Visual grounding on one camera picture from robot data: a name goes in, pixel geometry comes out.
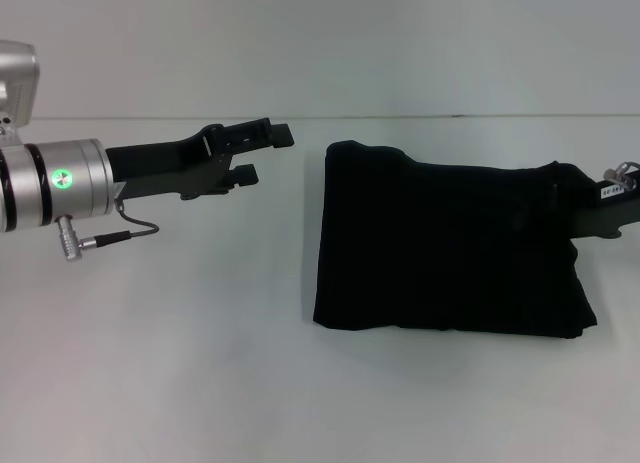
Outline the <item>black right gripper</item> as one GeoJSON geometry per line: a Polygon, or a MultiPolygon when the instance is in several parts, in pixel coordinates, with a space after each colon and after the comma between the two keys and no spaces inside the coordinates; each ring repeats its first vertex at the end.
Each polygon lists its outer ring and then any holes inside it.
{"type": "Polygon", "coordinates": [[[572,239],[617,239],[620,229],[639,222],[639,164],[623,162],[604,172],[571,212],[572,239]]]}

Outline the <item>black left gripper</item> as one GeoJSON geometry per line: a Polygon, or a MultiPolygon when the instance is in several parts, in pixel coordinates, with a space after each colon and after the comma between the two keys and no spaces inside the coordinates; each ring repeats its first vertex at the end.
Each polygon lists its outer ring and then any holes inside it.
{"type": "Polygon", "coordinates": [[[258,183],[253,164],[230,169],[227,152],[288,148],[295,144],[287,124],[268,118],[231,126],[211,124],[174,142],[113,147],[106,154],[122,200],[178,194],[183,200],[224,195],[231,187],[258,183]]]}

